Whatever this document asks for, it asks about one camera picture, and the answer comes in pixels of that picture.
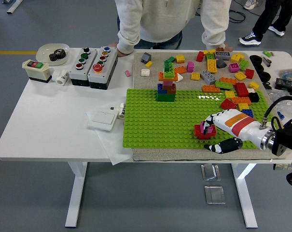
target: white table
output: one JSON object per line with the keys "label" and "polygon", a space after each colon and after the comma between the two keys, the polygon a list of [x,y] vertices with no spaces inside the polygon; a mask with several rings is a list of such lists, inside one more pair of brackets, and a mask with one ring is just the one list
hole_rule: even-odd
{"label": "white table", "polygon": [[[68,61],[54,69],[70,69],[72,65],[75,66],[77,51],[79,51],[77,48],[71,49]],[[249,56],[258,54],[248,51],[245,53]],[[273,68],[265,68],[265,71],[272,76],[272,86],[278,77],[276,70],[292,69],[292,57],[289,54],[285,52],[275,52],[275,54],[276,56],[271,58]],[[52,81],[45,84],[29,80],[0,138],[0,160],[69,163],[75,174],[75,181],[66,227],[76,227],[77,224],[87,162],[110,161],[96,133],[87,129],[86,112],[113,102],[115,97],[126,96],[126,90],[132,88],[132,78],[125,76],[125,70],[132,71],[133,57],[134,54],[119,58],[108,90],[73,86],[71,81],[65,86],[58,86]],[[292,152],[284,163],[291,161]],[[181,162],[231,163],[247,228],[257,228],[257,223],[245,176],[257,163],[283,163],[282,160]]]}

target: control box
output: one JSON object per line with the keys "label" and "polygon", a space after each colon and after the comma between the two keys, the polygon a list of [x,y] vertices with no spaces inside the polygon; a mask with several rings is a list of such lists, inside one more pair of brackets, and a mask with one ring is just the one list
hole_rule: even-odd
{"label": "control box", "polygon": [[287,90],[289,93],[292,93],[292,81],[277,78],[275,89]]}
{"label": "control box", "polygon": [[22,63],[22,68],[26,70],[30,80],[48,83],[52,78],[48,63],[28,59]]}
{"label": "control box", "polygon": [[92,67],[93,61],[97,56],[97,50],[94,48],[82,48],[78,55],[75,66],[70,70],[70,79],[75,86],[90,86],[88,73]]}
{"label": "control box", "polygon": [[88,73],[90,87],[107,89],[117,62],[117,48],[101,47]]}

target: table leg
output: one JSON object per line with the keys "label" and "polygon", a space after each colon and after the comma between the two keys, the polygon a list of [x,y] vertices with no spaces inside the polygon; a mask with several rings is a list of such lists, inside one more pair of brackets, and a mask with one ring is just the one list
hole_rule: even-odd
{"label": "table leg", "polygon": [[83,193],[83,183],[87,170],[87,162],[68,162],[70,168],[75,174],[75,180],[70,197],[70,205],[68,210],[67,221],[65,227],[76,227],[80,201]]}
{"label": "table leg", "polygon": [[257,228],[245,176],[255,167],[256,163],[232,163],[234,178],[238,190],[243,217],[247,228]]}

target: gray felt mat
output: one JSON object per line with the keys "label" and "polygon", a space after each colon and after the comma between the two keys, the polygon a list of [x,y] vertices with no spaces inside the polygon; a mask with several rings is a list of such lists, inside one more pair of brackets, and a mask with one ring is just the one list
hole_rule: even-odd
{"label": "gray felt mat", "polygon": [[[174,63],[174,67],[184,66],[187,67],[188,61],[192,61],[195,64],[194,72],[202,72],[207,69],[206,59],[204,58],[203,62],[197,62],[196,57],[198,51],[196,52],[188,52],[188,53],[180,53],[180,52],[148,52],[152,55],[153,65],[150,69],[149,77],[141,76],[141,69],[146,69],[145,64],[143,64],[140,60],[143,53],[136,53],[134,55],[134,66],[133,66],[133,78],[134,78],[134,88],[135,89],[157,89],[158,81],[158,73],[163,72],[164,69],[164,60],[169,57],[176,57],[176,55],[183,54],[185,56],[184,64]],[[247,54],[241,52],[245,56],[245,60],[250,61],[250,58]],[[217,73],[214,74],[217,80],[220,77],[229,77],[234,78],[235,73],[230,73],[228,70],[228,66],[230,61],[225,60],[227,67],[223,69],[218,69]],[[254,69],[253,65],[250,62],[248,67],[249,69]],[[203,85],[206,85],[206,82],[202,79],[199,81],[191,80],[191,73],[182,74],[183,80],[176,83],[177,89],[201,89]],[[254,77],[252,80],[245,79],[241,82],[245,83],[246,86],[249,85],[251,81],[254,81],[260,85],[259,90],[263,92],[263,95],[270,105],[272,102],[267,95],[263,84],[258,77],[257,73],[254,73]],[[135,148],[133,153],[133,160],[135,161],[167,161],[167,160],[270,160],[270,159],[284,159],[287,154],[283,154],[280,157],[277,157],[271,153],[271,151],[261,151],[259,149],[242,149],[234,152],[230,152],[227,154],[216,154],[214,152],[210,152],[203,149],[152,149],[152,148]]]}

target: black pants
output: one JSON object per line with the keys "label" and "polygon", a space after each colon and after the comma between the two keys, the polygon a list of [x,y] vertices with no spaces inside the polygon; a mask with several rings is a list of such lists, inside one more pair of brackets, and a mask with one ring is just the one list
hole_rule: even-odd
{"label": "black pants", "polygon": [[285,27],[292,17],[292,0],[266,0],[265,10],[258,18],[252,31],[262,39],[269,26],[271,26],[276,14],[281,7],[279,18],[272,24],[278,31],[285,31]]}

